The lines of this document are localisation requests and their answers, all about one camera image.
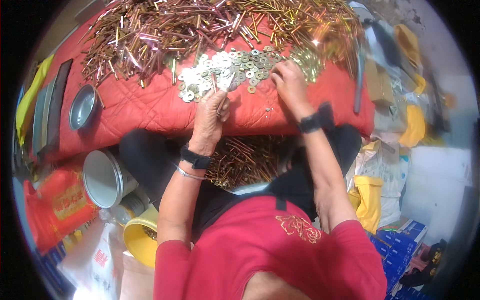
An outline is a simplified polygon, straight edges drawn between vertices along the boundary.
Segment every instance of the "person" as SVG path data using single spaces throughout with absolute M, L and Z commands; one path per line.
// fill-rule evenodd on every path
M 159 135 L 137 130 L 121 141 L 127 169 L 151 197 L 161 198 L 154 299 L 385 298 L 381 257 L 344 183 L 361 146 L 358 131 L 336 128 L 328 105 L 315 111 L 293 61 L 278 63 L 271 76 L 300 124 L 305 148 L 266 191 L 235 196 L 202 180 L 202 161 L 214 153 L 229 117 L 226 91 L 198 103 L 178 166 L 167 163 Z M 159 183 L 165 174 L 169 181 Z M 317 216 L 322 230 L 312 225 Z

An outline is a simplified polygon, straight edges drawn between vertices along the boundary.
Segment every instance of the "wristband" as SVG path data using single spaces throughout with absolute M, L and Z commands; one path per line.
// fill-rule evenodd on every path
M 188 144 L 182 147 L 180 151 L 180 160 L 188 161 L 192 164 L 192 169 L 208 169 L 210 162 L 212 161 L 210 157 L 196 154 L 188 150 Z
M 330 102 L 322 103 L 314 114 L 302 118 L 297 126 L 303 134 L 315 132 L 320 128 L 325 131 L 334 129 L 333 110 Z

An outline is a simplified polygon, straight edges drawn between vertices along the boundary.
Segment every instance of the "red cushion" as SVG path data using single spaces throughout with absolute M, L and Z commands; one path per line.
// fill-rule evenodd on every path
M 89 24 L 98 18 L 94 16 L 78 28 L 57 50 L 55 58 L 45 79 L 47 85 L 58 71 L 60 64 L 73 58 L 72 70 L 68 76 L 63 99 L 60 121 L 60 149 L 51 153 L 47 160 L 54 161 L 81 152 L 89 152 L 102 147 L 117 144 L 122 136 L 134 128 L 146 128 L 150 131 L 162 132 L 165 135 L 187 134 L 193 128 L 196 104 L 185 103 L 178 97 L 177 86 L 171 84 L 171 72 L 165 69 L 162 75 L 154 77 L 151 84 L 142 89 L 136 82 L 136 76 L 129 81 L 115 80 L 111 75 L 98 88 L 105 103 L 105 110 L 90 128 L 88 133 L 73 132 L 68 123 L 69 110 L 73 98 L 84 85 L 80 62 L 88 51 L 91 41 L 80 43 L 79 39 L 88 30 Z M 261 37 L 263 43 L 259 49 L 270 45 L 267 37 Z M 237 51 L 250 50 L 241 39 L 229 43 L 227 50 L 234 47 Z M 193 58 L 179 66 L 191 67 Z M 373 130 L 374 104 L 370 102 L 366 88 L 362 92 L 362 105 L 359 115 L 353 112 L 355 81 L 350 79 L 345 70 L 332 63 L 317 79 L 316 84 L 309 84 L 309 100 L 316 107 L 325 101 L 331 101 L 337 125 L 350 123 L 364 136 L 370 136 Z M 255 94 L 247 91 L 245 82 L 235 92 L 229 94 L 232 100 L 230 120 L 224 126 L 224 135 L 253 134 L 296 134 L 293 122 L 287 118 L 278 102 L 278 96 L 271 79 L 263 80 L 257 85 Z

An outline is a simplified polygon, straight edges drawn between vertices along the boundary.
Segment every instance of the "pile of washers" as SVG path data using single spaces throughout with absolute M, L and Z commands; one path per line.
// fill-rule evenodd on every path
M 267 79 L 270 70 L 276 63 L 286 60 L 285 56 L 274 51 L 272 46 L 265 46 L 263 51 L 252 50 L 236 51 L 234 48 L 227 53 L 217 52 L 210 60 L 208 55 L 203 54 L 194 68 L 185 68 L 178 76 L 181 81 L 178 85 L 179 97 L 184 102 L 199 102 L 200 98 L 213 88 L 212 74 L 215 74 L 217 87 L 228 88 L 235 91 L 242 82 L 247 79 L 250 84 L 247 88 L 250 94 L 256 92 L 256 86 L 261 80 Z

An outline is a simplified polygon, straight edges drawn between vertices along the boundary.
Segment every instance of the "black pants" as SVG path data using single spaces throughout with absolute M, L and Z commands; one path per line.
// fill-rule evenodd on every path
M 345 176 L 360 150 L 360 134 L 351 125 L 343 125 L 326 132 L 326 135 Z M 165 188 L 176 170 L 174 163 L 179 160 L 177 156 L 169 154 L 166 138 L 144 129 L 134 129 L 122 138 L 120 157 L 158 209 Z M 271 194 L 287 200 L 314 221 L 317 213 L 305 148 L 300 148 L 293 156 L 292 169 L 274 179 L 267 190 L 259 194 Z M 197 240 L 201 232 L 222 213 L 252 196 L 233 195 L 209 181 L 202 182 L 193 218 L 193 240 Z

